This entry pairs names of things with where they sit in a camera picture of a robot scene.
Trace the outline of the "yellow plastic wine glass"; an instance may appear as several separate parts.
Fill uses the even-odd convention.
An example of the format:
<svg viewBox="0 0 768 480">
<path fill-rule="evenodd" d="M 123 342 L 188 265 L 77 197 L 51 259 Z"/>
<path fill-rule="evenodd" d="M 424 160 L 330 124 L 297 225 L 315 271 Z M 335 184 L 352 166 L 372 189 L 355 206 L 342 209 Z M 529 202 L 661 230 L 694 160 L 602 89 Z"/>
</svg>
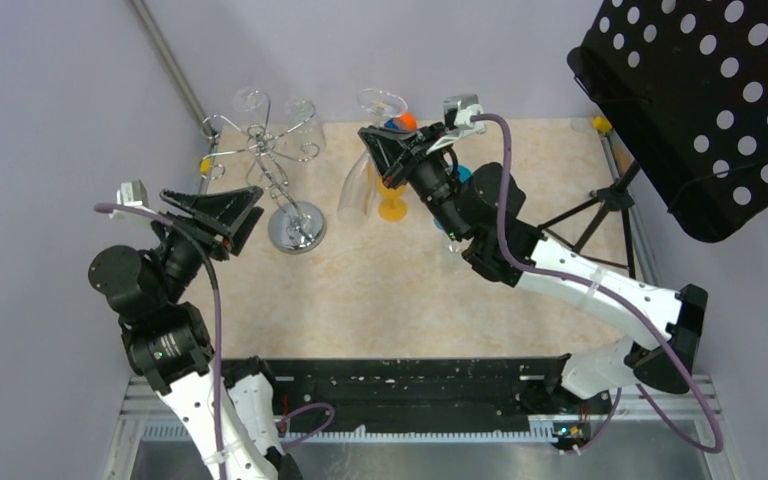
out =
<svg viewBox="0 0 768 480">
<path fill-rule="evenodd" d="M 381 177 L 377 178 L 377 192 L 381 197 L 378 205 L 379 216 L 387 222 L 400 222 L 408 212 L 408 206 L 403 200 L 408 185 L 404 184 L 395 189 L 387 188 Z"/>
</svg>

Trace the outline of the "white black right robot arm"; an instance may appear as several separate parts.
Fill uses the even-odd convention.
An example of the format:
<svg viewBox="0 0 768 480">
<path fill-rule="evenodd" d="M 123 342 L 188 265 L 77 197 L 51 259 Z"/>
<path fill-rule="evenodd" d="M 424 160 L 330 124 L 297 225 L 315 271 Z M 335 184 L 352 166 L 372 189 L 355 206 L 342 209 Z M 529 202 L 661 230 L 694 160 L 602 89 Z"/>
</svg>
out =
<svg viewBox="0 0 768 480">
<path fill-rule="evenodd" d="M 358 135 L 384 185 L 409 185 L 452 240 L 468 242 L 464 260 L 482 278 L 562 300 L 622 332 L 615 343 L 559 357 L 533 385 L 537 397 L 572 412 L 613 388 L 694 391 L 706 292 L 621 275 L 521 221 L 525 195 L 511 174 L 512 136 L 506 122 L 500 129 L 502 161 L 482 165 L 466 181 L 447 167 L 456 135 L 441 123 L 415 131 L 369 126 Z"/>
</svg>

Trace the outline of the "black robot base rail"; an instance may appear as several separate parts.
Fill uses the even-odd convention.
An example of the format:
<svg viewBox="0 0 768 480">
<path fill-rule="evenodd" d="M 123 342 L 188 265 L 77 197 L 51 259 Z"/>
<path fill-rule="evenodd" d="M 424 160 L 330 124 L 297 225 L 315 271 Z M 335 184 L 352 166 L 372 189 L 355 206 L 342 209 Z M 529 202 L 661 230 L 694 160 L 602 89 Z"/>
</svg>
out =
<svg viewBox="0 0 768 480">
<path fill-rule="evenodd" d="M 558 384 L 558 357 L 485 359 L 270 359 L 279 431 L 298 436 L 526 433 L 539 415 L 590 420 L 610 409 Z"/>
</svg>

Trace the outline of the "clear wine glass front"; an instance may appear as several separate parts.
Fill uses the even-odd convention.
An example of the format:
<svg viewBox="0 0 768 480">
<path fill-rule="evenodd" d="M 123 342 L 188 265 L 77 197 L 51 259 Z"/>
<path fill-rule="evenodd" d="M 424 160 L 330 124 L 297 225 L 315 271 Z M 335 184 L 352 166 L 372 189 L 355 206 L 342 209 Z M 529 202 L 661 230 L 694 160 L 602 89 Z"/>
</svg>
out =
<svg viewBox="0 0 768 480">
<path fill-rule="evenodd" d="M 447 275 L 460 275 L 470 271 L 470 265 L 463 259 L 467 244 L 446 237 L 441 241 L 440 267 Z"/>
</svg>

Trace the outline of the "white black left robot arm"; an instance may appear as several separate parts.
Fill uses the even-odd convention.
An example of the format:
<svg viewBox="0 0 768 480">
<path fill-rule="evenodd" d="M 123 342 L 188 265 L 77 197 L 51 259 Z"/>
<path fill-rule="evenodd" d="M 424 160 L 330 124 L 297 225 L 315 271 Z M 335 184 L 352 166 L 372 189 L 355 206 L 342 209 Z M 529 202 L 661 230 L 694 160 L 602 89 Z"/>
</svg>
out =
<svg viewBox="0 0 768 480">
<path fill-rule="evenodd" d="M 147 219 L 159 243 L 153 249 L 114 245 L 95 256 L 90 286 L 118 316 L 121 340 L 135 375 L 144 378 L 185 427 L 214 479 L 299 479 L 283 448 L 273 410 L 280 386 L 259 357 L 244 361 L 241 377 L 222 376 L 221 340 L 209 333 L 199 309 L 182 296 L 204 270 L 211 284 L 214 319 L 221 319 L 215 263 L 241 253 L 263 210 L 262 188 L 218 194 L 165 189 L 173 212 L 158 213 L 122 201 L 94 211 Z"/>
</svg>

